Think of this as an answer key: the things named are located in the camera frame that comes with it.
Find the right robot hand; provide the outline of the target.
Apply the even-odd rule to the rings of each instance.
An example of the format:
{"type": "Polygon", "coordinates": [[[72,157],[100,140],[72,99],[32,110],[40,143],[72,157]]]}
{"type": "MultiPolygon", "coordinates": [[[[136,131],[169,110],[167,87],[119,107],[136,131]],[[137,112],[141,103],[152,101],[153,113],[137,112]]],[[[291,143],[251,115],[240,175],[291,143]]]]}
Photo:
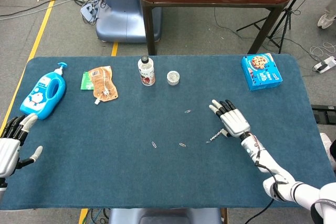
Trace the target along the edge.
{"type": "Polygon", "coordinates": [[[212,100],[208,106],[222,121],[226,131],[235,138],[250,132],[250,124],[230,100],[212,100]]]}

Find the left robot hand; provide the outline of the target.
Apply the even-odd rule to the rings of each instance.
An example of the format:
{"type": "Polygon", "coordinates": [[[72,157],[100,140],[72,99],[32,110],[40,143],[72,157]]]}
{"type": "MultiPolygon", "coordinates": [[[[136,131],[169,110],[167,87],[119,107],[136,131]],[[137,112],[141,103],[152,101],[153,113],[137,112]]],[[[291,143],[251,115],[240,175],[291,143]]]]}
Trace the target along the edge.
{"type": "Polygon", "coordinates": [[[31,113],[27,116],[16,116],[10,119],[1,133],[1,179],[14,174],[15,170],[36,162],[43,147],[36,148],[29,158],[20,160],[20,151],[32,126],[36,123],[38,116],[31,113]]]}

